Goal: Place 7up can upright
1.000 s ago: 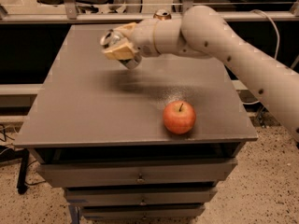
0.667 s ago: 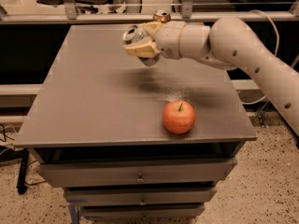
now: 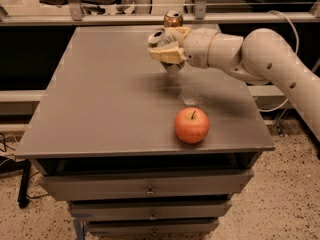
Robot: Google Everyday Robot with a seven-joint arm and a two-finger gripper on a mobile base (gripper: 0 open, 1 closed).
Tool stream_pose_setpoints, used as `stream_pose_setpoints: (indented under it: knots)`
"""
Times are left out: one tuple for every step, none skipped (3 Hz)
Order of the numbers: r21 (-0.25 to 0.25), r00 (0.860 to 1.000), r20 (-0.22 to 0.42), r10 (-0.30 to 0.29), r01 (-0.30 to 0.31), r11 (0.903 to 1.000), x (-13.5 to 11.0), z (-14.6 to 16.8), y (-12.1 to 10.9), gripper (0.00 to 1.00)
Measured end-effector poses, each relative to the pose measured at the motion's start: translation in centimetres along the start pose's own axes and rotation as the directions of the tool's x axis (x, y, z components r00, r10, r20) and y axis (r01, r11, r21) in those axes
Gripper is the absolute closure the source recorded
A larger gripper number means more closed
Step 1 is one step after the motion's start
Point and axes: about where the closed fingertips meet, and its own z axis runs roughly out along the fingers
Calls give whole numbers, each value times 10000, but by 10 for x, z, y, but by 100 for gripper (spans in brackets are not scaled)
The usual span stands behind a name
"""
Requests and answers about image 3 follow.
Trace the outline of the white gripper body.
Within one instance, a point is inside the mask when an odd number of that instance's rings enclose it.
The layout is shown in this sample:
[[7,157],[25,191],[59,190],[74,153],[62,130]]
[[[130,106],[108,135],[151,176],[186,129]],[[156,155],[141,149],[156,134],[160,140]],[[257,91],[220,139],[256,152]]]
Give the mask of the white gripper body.
[[187,62],[192,67],[208,68],[209,47],[217,33],[216,29],[198,28],[185,37],[183,48]]

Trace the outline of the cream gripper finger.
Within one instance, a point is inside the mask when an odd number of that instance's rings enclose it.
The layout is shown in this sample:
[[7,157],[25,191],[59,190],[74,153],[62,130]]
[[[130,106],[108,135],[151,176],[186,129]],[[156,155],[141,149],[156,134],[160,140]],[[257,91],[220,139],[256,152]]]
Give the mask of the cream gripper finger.
[[175,40],[184,39],[192,31],[189,27],[170,27],[169,32]]
[[179,46],[177,41],[162,47],[148,48],[148,53],[153,60],[169,64],[180,64],[186,60],[184,49]]

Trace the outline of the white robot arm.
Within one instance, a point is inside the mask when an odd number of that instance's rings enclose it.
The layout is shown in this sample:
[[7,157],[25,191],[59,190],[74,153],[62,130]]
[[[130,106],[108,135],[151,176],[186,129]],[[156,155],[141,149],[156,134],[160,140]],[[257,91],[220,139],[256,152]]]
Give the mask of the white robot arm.
[[217,68],[250,84],[274,84],[320,139],[320,78],[275,31],[257,29],[243,38],[217,29],[168,27],[155,30],[148,44],[151,58],[168,72],[177,72],[187,63]]

